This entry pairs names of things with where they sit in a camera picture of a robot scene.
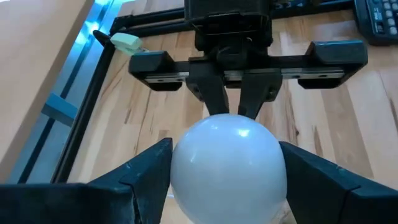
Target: light green object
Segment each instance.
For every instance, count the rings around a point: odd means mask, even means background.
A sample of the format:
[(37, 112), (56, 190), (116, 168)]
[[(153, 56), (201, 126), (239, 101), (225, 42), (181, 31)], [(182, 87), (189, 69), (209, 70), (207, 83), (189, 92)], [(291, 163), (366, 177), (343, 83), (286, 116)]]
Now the light green object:
[(143, 51), (142, 40), (135, 35), (116, 33), (112, 36), (111, 42), (116, 49), (130, 56)]

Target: white ball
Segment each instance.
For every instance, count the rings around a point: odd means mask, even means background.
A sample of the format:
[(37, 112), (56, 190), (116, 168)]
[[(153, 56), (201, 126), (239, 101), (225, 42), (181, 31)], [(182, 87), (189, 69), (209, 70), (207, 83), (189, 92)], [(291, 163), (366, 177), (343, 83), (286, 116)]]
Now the white ball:
[(173, 152), (171, 184), (196, 224), (265, 224), (286, 198), (285, 161), (263, 125), (218, 114), (182, 136)]

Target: wooden surface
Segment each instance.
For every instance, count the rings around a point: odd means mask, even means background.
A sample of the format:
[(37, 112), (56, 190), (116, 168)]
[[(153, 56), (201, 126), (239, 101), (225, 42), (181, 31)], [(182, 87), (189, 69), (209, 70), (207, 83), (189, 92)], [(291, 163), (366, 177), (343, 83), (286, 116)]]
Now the wooden surface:
[(93, 2), (0, 2), (0, 182), (11, 172)]
[[(137, 0), (121, 14), (179, 7), (179, 0)], [(311, 40), (360, 38), (351, 11), (280, 19), (273, 22), (272, 55), (303, 54)], [(144, 39), (144, 47), (168, 50), (175, 60), (199, 55), (193, 32)], [(164, 137), (180, 135), (208, 116), (184, 86), (177, 92), (154, 92), (127, 72), (129, 57), (116, 52), (83, 138), (70, 182), (87, 182), (116, 168)], [(257, 120), (281, 141), (296, 144), (357, 174), (398, 189), (398, 49), (369, 47), (369, 64), (332, 90), (304, 90), (284, 81)], [(232, 113), (239, 90), (228, 90)], [(168, 197), (162, 223), (190, 223)], [(289, 206), (274, 223), (295, 223)]]

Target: wood grain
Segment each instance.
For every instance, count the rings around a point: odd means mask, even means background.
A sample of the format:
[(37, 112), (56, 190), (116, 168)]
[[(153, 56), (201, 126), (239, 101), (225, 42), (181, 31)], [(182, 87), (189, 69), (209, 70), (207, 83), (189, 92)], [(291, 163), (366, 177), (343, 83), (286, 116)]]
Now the wood grain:
[(93, 2), (0, 3), (0, 182), (14, 167)]
[[(130, 2), (122, 14), (179, 6), (178, 0)], [(360, 38), (350, 11), (279, 19), (273, 22), (272, 55), (303, 54), (311, 40)], [(144, 47), (168, 50), (175, 60), (198, 55), (193, 32), (144, 39)], [(154, 92), (127, 72), (129, 58), (116, 52), (97, 100), (70, 176), (87, 182), (117, 167), (164, 137), (174, 143), (193, 123), (208, 116), (184, 86), (177, 92)], [(284, 81), (257, 120), (276, 138), (398, 189), (398, 49), (369, 46), (369, 65), (339, 88), (304, 90), (296, 80)], [(239, 90), (228, 90), (236, 113)], [(162, 223), (191, 223), (172, 197)], [(286, 203), (273, 223), (295, 223)]]

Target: calculator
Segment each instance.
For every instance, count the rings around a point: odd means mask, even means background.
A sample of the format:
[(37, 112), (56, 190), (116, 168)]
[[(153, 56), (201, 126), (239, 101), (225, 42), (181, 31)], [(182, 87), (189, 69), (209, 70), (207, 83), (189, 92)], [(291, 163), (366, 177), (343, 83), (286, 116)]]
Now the calculator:
[(359, 32), (371, 45), (398, 43), (398, 0), (354, 0)]

